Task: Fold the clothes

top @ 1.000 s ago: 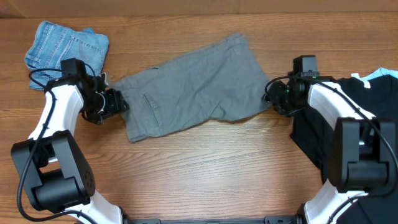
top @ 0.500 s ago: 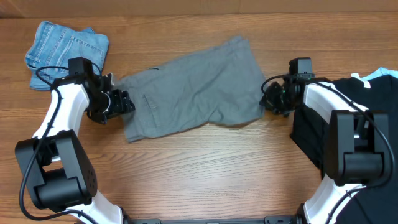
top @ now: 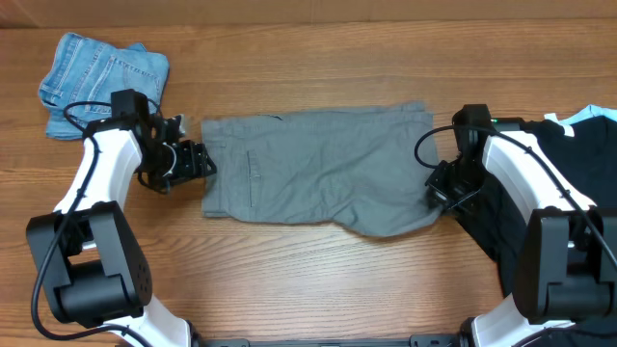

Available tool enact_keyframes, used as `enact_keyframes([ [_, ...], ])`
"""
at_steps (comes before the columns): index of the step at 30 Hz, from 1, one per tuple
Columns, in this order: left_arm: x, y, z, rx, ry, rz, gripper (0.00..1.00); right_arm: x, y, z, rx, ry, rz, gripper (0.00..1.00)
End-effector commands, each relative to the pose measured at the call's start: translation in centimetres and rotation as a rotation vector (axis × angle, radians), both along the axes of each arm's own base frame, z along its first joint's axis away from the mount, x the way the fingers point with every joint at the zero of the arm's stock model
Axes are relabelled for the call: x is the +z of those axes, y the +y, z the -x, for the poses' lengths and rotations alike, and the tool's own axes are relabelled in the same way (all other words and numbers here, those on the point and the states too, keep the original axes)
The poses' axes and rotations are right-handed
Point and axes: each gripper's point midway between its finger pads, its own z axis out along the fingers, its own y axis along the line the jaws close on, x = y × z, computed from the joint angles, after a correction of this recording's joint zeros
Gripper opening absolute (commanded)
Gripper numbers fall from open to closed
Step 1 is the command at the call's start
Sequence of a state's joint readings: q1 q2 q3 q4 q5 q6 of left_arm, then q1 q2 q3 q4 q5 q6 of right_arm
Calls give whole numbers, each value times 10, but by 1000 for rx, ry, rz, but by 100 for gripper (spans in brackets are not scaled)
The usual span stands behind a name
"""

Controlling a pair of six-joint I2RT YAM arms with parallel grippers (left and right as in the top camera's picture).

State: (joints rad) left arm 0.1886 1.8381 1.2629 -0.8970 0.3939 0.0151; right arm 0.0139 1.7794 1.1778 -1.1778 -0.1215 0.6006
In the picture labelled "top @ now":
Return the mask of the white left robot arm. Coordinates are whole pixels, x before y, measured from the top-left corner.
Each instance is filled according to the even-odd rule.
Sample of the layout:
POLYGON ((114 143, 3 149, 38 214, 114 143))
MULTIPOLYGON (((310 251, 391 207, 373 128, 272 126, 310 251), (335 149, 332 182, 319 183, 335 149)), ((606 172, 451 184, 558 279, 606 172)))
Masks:
POLYGON ((81 124, 84 156, 53 212, 32 218, 26 238, 38 274, 31 297, 36 330, 68 341, 113 333, 132 346, 201 346, 188 321, 153 294, 148 261, 123 209, 133 178, 166 195, 176 185, 211 176, 217 167, 204 144, 187 139, 185 118, 166 119, 133 89, 106 102, 107 119, 81 124))

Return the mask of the grey shorts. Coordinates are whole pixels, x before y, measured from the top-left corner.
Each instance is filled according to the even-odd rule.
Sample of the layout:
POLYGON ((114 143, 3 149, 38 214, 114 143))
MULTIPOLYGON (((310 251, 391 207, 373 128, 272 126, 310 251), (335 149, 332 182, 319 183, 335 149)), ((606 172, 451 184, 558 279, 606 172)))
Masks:
POLYGON ((432 130, 420 102, 205 120, 202 139, 217 172, 201 211, 242 222, 334 222, 388 237, 433 224, 431 171, 414 155, 432 130))

